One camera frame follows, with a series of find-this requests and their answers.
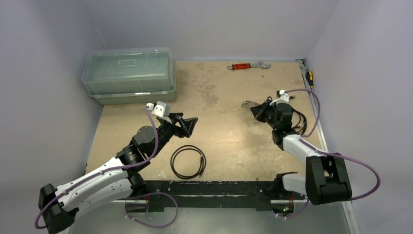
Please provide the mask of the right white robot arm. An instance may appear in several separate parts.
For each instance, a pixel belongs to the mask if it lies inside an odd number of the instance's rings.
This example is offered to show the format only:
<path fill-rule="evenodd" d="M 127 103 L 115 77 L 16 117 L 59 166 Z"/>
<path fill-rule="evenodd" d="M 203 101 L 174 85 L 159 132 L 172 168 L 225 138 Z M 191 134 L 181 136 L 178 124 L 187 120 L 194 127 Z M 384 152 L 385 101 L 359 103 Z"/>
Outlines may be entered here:
<path fill-rule="evenodd" d="M 267 100 L 250 108 L 254 118 L 272 128 L 272 139 L 281 150 L 305 164 L 305 174 L 277 174 L 273 191 L 279 198 L 292 192 L 304 195 L 314 205 L 347 201 L 352 188 L 344 160 L 329 156 L 303 139 L 292 126 L 295 109 L 287 103 L 270 105 Z"/>

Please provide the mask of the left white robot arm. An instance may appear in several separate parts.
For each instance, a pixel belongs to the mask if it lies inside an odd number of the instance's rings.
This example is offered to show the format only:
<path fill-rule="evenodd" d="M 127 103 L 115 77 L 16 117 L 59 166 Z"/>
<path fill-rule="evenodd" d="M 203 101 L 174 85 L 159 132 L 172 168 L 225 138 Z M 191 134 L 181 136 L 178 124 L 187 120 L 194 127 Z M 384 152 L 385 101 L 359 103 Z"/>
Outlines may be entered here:
<path fill-rule="evenodd" d="M 36 229 L 58 234 L 77 217 L 114 200 L 167 196 L 149 190 L 139 172 L 150 165 L 171 138 L 191 137 L 198 118 L 171 113 L 157 117 L 160 125 L 156 126 L 150 113 L 146 115 L 150 125 L 141 127 L 130 143 L 102 166 L 66 184 L 47 184 L 40 189 Z"/>

